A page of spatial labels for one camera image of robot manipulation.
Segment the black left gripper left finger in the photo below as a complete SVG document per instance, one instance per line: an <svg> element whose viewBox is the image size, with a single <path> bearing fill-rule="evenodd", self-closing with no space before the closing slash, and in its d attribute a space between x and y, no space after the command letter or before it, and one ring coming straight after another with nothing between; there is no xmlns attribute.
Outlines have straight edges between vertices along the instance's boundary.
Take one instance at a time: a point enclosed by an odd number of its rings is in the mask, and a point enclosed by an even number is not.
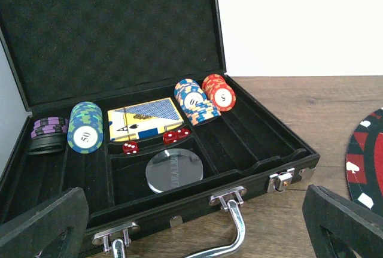
<svg viewBox="0 0 383 258"><path fill-rule="evenodd" d="M76 187L1 225L1 257L77 257L89 216Z"/></svg>

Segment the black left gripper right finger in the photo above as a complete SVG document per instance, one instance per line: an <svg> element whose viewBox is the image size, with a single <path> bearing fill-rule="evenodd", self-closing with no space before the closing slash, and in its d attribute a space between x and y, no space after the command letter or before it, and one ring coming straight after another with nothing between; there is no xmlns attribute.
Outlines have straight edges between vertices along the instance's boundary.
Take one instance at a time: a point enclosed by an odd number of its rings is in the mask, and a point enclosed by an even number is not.
<svg viewBox="0 0 383 258"><path fill-rule="evenodd" d="M317 257L382 257L382 217L310 184L302 212Z"/></svg>

